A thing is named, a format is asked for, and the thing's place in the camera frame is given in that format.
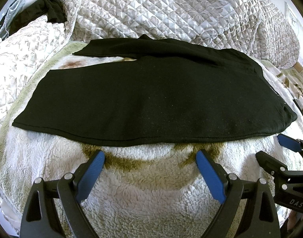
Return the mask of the quilted floral comforter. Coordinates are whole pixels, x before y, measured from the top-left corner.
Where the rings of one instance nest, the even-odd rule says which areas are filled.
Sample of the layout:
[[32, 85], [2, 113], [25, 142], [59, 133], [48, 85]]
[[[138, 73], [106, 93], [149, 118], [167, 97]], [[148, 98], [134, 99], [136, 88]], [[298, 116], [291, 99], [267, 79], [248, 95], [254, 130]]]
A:
[[173, 38], [214, 49], [233, 48], [290, 68], [299, 41], [270, 0], [75, 0], [74, 39]]

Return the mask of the black pants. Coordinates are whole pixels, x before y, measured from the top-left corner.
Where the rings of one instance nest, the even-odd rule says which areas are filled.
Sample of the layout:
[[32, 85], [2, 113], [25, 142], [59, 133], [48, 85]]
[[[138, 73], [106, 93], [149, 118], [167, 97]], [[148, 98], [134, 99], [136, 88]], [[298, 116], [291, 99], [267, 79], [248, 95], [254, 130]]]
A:
[[50, 70], [13, 126], [111, 147], [280, 133], [297, 115], [234, 49], [148, 36], [92, 40], [78, 56], [123, 61]]

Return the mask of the dark clothes pile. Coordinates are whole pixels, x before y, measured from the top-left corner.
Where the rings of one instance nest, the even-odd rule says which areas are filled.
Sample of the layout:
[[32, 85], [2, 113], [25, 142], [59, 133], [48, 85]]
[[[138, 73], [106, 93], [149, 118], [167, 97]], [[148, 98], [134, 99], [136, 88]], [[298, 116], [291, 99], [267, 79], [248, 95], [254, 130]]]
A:
[[60, 0], [15, 0], [0, 20], [0, 39], [5, 40], [40, 16], [46, 15], [49, 23], [67, 20]]

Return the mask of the floral pillow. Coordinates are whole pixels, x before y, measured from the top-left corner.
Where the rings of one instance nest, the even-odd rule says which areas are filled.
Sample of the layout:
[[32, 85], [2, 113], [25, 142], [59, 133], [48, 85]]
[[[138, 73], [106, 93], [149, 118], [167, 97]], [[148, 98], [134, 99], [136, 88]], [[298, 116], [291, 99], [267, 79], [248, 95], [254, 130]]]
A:
[[50, 23], [44, 15], [0, 42], [0, 125], [38, 68], [70, 39], [75, 21]]

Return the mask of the fluffy floral fleece blanket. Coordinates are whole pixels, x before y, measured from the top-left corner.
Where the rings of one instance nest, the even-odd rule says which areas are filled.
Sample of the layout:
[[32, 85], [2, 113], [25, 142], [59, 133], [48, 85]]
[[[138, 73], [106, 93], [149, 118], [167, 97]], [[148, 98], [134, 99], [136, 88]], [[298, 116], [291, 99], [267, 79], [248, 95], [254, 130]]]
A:
[[[33, 181], [61, 178], [87, 161], [96, 146], [12, 126], [38, 82], [52, 69], [108, 64], [113, 58], [77, 57], [74, 42], [24, 78], [15, 102], [0, 116], [0, 213], [15, 233]], [[158, 143], [104, 147], [105, 166], [81, 206], [100, 237], [200, 237], [219, 204], [209, 193], [195, 164], [205, 149], [228, 173], [244, 180], [272, 177], [255, 154], [265, 151], [291, 170], [303, 170], [303, 159], [279, 145], [275, 136], [225, 143]]]

